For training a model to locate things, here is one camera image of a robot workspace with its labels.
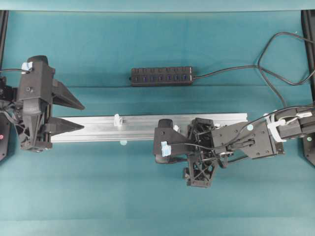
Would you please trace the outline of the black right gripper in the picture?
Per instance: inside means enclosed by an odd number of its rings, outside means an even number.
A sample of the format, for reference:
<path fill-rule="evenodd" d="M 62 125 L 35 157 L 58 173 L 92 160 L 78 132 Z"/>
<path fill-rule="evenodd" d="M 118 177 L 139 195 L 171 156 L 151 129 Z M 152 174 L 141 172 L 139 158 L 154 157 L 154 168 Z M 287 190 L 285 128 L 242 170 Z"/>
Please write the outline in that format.
<path fill-rule="evenodd" d="M 188 186 L 208 188 L 217 168 L 227 167 L 227 156 L 220 156 L 211 149 L 213 130 L 215 125 L 211 119 L 195 118 L 188 126 L 188 138 L 194 144 L 194 153 L 187 155 L 188 167 L 183 170 Z"/>

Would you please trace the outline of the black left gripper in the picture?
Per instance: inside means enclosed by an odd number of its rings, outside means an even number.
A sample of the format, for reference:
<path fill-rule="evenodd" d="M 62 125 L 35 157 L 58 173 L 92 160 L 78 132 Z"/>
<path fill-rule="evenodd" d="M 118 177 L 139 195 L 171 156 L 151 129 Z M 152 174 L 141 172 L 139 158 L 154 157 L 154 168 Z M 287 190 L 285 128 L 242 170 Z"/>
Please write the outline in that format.
<path fill-rule="evenodd" d="M 60 81 L 53 79 L 53 104 L 84 110 L 84 105 Z M 42 152 L 52 148 L 51 135 L 81 130 L 84 126 L 70 122 L 63 118 L 50 117 L 51 105 L 40 99 L 22 100 L 22 107 L 15 110 L 18 121 L 15 129 L 18 134 L 20 149 Z"/>

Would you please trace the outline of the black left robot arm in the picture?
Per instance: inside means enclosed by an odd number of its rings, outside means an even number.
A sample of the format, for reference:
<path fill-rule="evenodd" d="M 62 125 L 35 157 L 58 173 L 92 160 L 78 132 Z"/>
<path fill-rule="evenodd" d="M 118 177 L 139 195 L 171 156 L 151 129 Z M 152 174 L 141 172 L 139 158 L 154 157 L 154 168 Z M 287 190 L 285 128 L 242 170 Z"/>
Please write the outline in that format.
<path fill-rule="evenodd" d="M 62 133 L 81 130 L 84 126 L 52 117 L 52 105 L 67 106 L 72 94 L 59 81 L 54 80 L 51 102 L 41 98 L 17 100 L 18 89 L 6 85 L 6 78 L 0 79 L 0 158 L 7 156 L 10 128 L 17 132 L 20 148 L 42 152 L 52 148 L 51 137 Z"/>

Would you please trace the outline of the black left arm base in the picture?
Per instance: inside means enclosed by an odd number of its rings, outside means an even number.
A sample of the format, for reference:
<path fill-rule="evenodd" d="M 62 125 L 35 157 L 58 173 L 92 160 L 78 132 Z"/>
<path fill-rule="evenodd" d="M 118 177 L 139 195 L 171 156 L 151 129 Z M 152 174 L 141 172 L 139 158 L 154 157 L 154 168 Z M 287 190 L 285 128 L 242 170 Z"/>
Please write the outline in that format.
<path fill-rule="evenodd" d="M 7 118 L 0 115 L 0 161 L 4 160 L 8 152 L 8 142 L 10 137 L 11 124 Z"/>

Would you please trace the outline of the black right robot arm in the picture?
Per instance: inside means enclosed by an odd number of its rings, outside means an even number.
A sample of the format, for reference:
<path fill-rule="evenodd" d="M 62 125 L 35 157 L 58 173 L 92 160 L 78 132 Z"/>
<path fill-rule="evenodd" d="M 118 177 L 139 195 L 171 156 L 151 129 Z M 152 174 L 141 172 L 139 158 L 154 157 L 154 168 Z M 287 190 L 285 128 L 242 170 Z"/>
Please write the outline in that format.
<path fill-rule="evenodd" d="M 189 166 L 184 168 L 183 178 L 188 186 L 210 187 L 217 168 L 284 154 L 284 142 L 303 138 L 314 130 L 313 105 L 287 107 L 221 128 L 207 127 L 195 119 L 189 131 L 195 151 L 188 155 Z"/>

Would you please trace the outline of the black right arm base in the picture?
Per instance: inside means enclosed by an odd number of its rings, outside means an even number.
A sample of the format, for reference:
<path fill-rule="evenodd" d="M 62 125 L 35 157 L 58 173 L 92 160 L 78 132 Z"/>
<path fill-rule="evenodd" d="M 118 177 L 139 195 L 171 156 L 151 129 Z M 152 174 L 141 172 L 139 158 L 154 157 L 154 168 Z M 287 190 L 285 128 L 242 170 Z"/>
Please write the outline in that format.
<path fill-rule="evenodd" d="M 303 158 L 315 167 L 315 133 L 301 134 Z"/>

